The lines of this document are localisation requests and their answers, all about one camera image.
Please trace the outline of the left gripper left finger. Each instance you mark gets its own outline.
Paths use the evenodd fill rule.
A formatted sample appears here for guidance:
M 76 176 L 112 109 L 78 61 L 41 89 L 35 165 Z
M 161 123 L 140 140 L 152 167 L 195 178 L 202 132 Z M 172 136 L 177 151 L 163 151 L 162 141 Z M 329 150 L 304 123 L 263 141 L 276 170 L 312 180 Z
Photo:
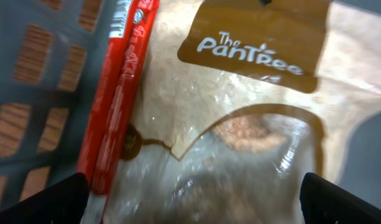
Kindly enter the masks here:
M 0 224 L 79 224 L 90 191 L 77 172 L 55 185 L 0 212 Z

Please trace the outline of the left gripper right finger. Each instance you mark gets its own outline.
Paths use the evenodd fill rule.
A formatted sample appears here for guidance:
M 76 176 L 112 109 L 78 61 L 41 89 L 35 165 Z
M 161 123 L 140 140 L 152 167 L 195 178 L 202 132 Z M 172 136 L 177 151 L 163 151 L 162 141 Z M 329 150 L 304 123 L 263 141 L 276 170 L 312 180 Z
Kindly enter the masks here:
M 381 224 L 381 209 L 312 172 L 301 183 L 300 203 L 306 224 Z

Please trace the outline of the beige Pantree snack pouch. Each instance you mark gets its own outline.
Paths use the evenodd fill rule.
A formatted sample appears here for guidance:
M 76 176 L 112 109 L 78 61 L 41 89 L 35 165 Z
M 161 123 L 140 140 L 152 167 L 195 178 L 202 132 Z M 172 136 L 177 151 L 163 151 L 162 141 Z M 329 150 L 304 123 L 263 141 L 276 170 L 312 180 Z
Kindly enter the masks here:
M 160 1 L 110 191 L 90 192 L 81 221 L 304 223 L 306 173 L 378 167 L 356 131 L 379 114 L 381 14 Z

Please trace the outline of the red stick sachet pack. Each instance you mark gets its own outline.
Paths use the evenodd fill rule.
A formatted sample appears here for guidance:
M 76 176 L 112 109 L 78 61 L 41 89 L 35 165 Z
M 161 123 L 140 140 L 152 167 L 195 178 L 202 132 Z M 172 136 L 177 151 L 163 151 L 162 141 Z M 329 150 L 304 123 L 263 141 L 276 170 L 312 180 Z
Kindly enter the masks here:
M 131 119 L 159 0 L 118 1 L 77 171 L 108 195 Z

